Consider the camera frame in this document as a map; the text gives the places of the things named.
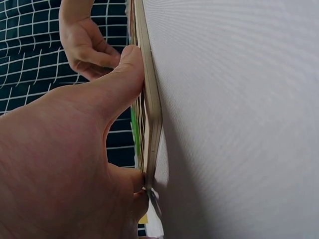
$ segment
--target skin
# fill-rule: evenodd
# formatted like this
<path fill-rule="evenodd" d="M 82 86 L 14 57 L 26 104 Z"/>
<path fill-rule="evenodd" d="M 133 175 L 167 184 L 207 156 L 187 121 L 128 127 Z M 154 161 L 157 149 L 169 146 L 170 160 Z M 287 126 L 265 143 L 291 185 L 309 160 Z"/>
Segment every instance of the skin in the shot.
<path fill-rule="evenodd" d="M 93 0 L 63 0 L 59 12 L 60 39 L 70 67 L 88 80 L 104 76 L 110 72 L 106 68 L 120 61 L 91 19 L 92 5 Z"/>
<path fill-rule="evenodd" d="M 136 239 L 144 178 L 108 163 L 106 137 L 142 90 L 138 47 L 113 72 L 0 117 L 0 238 Z"/>

